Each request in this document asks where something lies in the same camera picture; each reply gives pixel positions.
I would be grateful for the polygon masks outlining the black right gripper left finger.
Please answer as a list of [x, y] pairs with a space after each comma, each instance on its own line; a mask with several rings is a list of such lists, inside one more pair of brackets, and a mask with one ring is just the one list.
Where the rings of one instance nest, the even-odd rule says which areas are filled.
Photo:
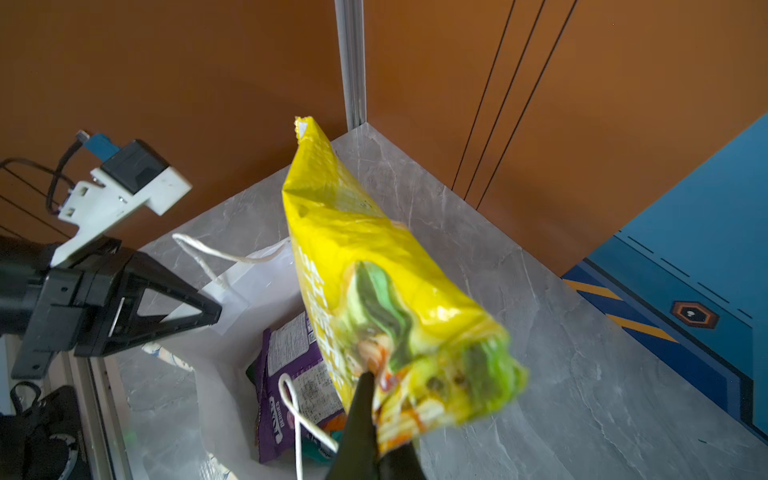
[[360, 376], [348, 411], [346, 426], [327, 480], [369, 480], [377, 478], [378, 447], [372, 420], [375, 376]]

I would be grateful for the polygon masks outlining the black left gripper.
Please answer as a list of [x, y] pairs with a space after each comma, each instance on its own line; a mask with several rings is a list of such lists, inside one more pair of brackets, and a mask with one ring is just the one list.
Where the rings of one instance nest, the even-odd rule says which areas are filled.
[[15, 380], [41, 380], [54, 357], [106, 357], [217, 323], [222, 307], [146, 253], [102, 238], [58, 267], [55, 244], [10, 240]]

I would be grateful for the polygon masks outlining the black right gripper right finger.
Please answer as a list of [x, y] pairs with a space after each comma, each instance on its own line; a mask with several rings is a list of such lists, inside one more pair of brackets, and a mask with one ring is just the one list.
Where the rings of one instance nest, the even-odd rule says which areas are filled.
[[412, 442], [384, 455], [378, 462], [380, 480], [425, 480], [416, 449]]

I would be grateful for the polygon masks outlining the floral paper gift bag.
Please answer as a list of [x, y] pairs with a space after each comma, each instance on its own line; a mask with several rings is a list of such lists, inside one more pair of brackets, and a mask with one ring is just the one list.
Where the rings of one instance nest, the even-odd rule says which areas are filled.
[[173, 238], [210, 276], [200, 292], [222, 309], [215, 324], [160, 343], [195, 374], [205, 450], [232, 479], [324, 478], [324, 465], [259, 453], [268, 440], [289, 441], [295, 433], [280, 412], [281, 399], [259, 400], [246, 377], [270, 327], [307, 319], [290, 240], [239, 257], [185, 234]]

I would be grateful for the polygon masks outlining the yellow green snack packet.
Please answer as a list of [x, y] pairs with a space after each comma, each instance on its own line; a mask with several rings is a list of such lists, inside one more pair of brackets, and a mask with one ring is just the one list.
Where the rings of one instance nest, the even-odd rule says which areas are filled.
[[507, 330], [386, 216], [314, 119], [297, 119], [295, 131], [283, 206], [302, 299], [342, 403], [361, 375], [375, 376], [381, 454], [501, 410], [528, 381]]

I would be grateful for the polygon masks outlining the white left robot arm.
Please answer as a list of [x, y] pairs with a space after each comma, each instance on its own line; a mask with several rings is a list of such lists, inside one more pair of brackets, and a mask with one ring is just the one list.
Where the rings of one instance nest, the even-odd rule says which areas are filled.
[[60, 244], [1, 240], [1, 333], [20, 345], [1, 417], [4, 479], [129, 477], [106, 383], [89, 361], [215, 324], [221, 306], [149, 255], [101, 238], [61, 263]]

